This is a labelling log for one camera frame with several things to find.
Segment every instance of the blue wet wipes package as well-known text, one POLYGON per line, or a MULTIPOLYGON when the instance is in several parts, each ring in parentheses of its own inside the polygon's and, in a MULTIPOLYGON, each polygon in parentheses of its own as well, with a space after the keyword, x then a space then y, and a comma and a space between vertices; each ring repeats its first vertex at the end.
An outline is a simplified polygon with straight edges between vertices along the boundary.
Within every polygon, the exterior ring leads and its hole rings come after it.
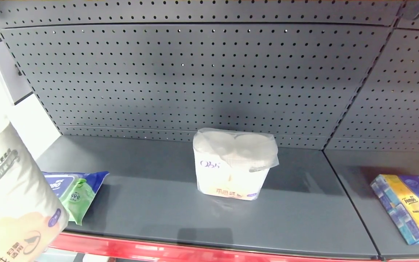
POLYGON ((65 209, 69 221, 82 225, 82 219, 100 189, 108 171, 98 173, 48 173, 43 172, 51 189, 65 209))

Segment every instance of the shelf board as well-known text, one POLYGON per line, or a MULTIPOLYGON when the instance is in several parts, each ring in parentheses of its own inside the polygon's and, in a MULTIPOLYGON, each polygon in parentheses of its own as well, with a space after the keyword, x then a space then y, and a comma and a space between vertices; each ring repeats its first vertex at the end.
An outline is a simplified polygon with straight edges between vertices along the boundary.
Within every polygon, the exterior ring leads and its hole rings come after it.
POLYGON ((419 245, 407 245, 369 186, 379 174, 419 174, 419 152, 326 150, 326 156, 381 255, 386 259, 419 258, 419 245))
POLYGON ((279 148, 255 201, 201 194, 192 144, 61 136, 43 171, 110 171, 83 226, 66 231, 223 249, 370 259, 377 255, 321 151, 279 148))

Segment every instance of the paper towel package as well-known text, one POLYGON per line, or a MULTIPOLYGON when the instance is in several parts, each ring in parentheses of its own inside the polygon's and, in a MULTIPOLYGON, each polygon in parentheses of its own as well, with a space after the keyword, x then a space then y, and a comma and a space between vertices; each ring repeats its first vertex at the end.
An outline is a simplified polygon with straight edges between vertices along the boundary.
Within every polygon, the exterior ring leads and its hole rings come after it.
POLYGON ((34 261, 68 219, 17 131, 0 121, 0 262, 34 261))
POLYGON ((221 197, 255 200, 279 164, 271 134, 203 128, 193 137, 193 152, 199 191, 221 197))

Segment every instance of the toilet paper package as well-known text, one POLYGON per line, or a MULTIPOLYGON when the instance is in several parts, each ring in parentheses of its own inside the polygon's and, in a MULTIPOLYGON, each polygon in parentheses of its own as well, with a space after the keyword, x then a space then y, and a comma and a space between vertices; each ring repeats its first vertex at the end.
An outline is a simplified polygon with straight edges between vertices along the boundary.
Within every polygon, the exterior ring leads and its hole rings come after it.
POLYGON ((0 119, 0 262, 33 261, 68 218, 17 131, 0 119))
POLYGON ((203 128, 193 137, 199 191, 243 200, 258 198, 278 146, 271 134, 203 128))
POLYGON ((82 225, 82 219, 100 190, 108 171, 98 173, 43 172, 51 189, 69 213, 69 221, 82 225))

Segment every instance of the tissue box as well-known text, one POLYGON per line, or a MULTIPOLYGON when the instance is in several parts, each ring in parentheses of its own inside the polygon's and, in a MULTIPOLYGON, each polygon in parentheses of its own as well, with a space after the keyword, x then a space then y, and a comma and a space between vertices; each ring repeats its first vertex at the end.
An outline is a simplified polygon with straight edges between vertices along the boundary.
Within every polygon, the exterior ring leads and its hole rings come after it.
POLYGON ((193 152, 199 191, 221 197, 255 200, 279 164, 271 134, 203 128, 193 137, 193 152))
POLYGON ((419 244, 419 176, 379 175, 371 187, 406 242, 419 244))

